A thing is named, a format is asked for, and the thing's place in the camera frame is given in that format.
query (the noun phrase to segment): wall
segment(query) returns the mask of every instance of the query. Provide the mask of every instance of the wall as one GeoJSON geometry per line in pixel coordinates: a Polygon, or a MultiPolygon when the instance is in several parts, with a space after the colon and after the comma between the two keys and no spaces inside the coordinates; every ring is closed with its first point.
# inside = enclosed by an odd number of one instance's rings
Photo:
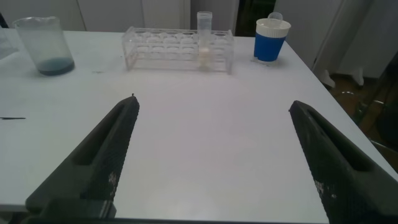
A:
{"type": "Polygon", "coordinates": [[[191,0],[191,29],[197,29],[197,12],[213,13],[212,30],[232,30],[234,33],[238,0],[191,0]]]}
{"type": "Polygon", "coordinates": [[[398,1],[373,1],[339,67],[339,73],[363,68],[363,76],[379,78],[398,51],[398,1]]]}
{"type": "Polygon", "coordinates": [[[291,23],[286,41],[310,68],[332,25],[342,0],[277,0],[274,11],[291,23]]]}
{"type": "Polygon", "coordinates": [[[144,27],[141,0],[78,0],[87,31],[125,32],[144,27]]]}
{"type": "Polygon", "coordinates": [[[63,30],[85,30],[76,0],[0,0],[0,11],[9,27],[24,17],[57,16],[63,30]]]}

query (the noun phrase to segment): blue liquid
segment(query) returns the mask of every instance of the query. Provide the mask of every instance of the blue liquid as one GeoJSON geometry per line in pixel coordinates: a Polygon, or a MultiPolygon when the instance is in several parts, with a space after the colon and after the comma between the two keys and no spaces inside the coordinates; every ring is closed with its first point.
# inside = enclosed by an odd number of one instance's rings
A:
{"type": "Polygon", "coordinates": [[[37,65],[38,71],[43,75],[61,75],[75,68],[75,62],[71,58],[52,58],[40,62],[37,65]]]}

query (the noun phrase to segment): white cabinet door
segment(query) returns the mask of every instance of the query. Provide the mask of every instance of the white cabinet door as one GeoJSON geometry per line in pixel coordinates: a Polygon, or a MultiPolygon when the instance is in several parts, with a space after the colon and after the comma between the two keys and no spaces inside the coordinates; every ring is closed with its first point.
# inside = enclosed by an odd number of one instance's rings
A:
{"type": "Polygon", "coordinates": [[[286,42],[310,68],[343,0],[277,0],[275,12],[291,23],[286,42]]]}
{"type": "Polygon", "coordinates": [[[190,0],[143,0],[142,9],[146,28],[190,28],[190,0]]]}
{"type": "Polygon", "coordinates": [[[189,29],[190,0],[78,0],[87,31],[189,29]]]}
{"type": "Polygon", "coordinates": [[[125,32],[143,27],[141,0],[78,0],[87,31],[125,32]]]}
{"type": "Polygon", "coordinates": [[[77,0],[0,0],[0,12],[9,27],[24,17],[57,16],[63,30],[85,30],[77,0]]]}

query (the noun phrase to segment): test tube rack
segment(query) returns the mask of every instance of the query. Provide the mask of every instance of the test tube rack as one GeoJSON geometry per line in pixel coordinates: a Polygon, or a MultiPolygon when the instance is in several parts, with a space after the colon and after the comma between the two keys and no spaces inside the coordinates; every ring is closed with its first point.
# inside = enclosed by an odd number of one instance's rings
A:
{"type": "MultiPolygon", "coordinates": [[[[209,41],[208,66],[205,70],[231,74],[234,50],[232,32],[213,30],[209,41]]],[[[122,45],[128,70],[203,69],[198,59],[197,30],[130,27],[122,37],[122,45]]]]}

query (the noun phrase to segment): glass beaker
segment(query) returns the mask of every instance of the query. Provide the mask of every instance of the glass beaker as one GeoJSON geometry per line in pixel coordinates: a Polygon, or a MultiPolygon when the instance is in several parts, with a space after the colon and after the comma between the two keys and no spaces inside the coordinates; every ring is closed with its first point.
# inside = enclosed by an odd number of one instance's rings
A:
{"type": "Polygon", "coordinates": [[[38,71],[60,75],[75,68],[57,17],[28,17],[13,22],[38,71]]]}

